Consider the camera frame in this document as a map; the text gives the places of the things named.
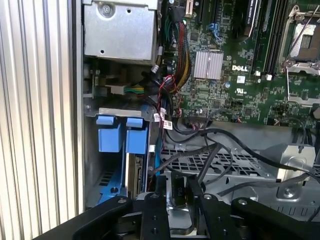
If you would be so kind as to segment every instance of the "metal sheet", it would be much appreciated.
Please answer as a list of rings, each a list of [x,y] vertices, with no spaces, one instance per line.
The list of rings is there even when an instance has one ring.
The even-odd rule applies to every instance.
[[[224,53],[220,51],[197,51],[194,78],[220,80]]]
[[[3,240],[32,239],[76,215],[71,6],[0,1]]]

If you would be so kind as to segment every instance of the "cable bundle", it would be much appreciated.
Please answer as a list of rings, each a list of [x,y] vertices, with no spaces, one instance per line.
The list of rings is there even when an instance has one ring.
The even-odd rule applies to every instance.
[[[172,8],[164,27],[166,41],[170,43],[173,39],[177,45],[177,65],[174,77],[172,81],[164,85],[171,93],[175,93],[183,87],[192,70],[188,31],[182,16],[184,16],[184,12],[182,13],[180,8]]]

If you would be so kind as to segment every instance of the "white sticker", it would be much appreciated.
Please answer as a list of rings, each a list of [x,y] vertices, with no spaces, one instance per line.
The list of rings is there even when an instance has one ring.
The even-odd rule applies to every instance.
[[[149,153],[155,153],[156,152],[156,145],[149,145]]]
[[[238,77],[236,78],[236,83],[237,83],[237,84],[244,84],[245,81],[246,81],[246,77],[245,77],[245,76],[238,76]]]
[[[153,118],[154,118],[154,122],[155,122],[155,123],[159,123],[159,122],[160,122],[160,116],[159,116],[159,113],[155,113],[155,114],[153,114]]]
[[[163,128],[167,130],[172,130],[172,121],[164,120],[163,121]]]
[[[160,116],[161,116],[161,119],[164,121],[165,120],[165,116],[167,114],[167,110],[164,109],[163,107],[160,108]]]

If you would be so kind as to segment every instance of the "connector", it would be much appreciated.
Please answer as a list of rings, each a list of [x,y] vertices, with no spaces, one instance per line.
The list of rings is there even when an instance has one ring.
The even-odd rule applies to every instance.
[[[185,16],[191,17],[194,10],[194,0],[186,0]]]

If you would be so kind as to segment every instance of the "yellow wire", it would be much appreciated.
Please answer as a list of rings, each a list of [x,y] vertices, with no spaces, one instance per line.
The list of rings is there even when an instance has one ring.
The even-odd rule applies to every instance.
[[[188,75],[188,68],[189,68],[189,53],[186,52],[186,64],[185,64],[185,68],[184,68],[184,72],[183,72],[183,75],[182,75],[182,78],[181,78],[181,81],[179,82],[179,84],[176,86],[177,89],[180,89],[186,82],[186,80],[188,79],[185,79]]]
[[[144,91],[145,90],[143,87],[132,87],[130,89],[137,90],[137,91]]]

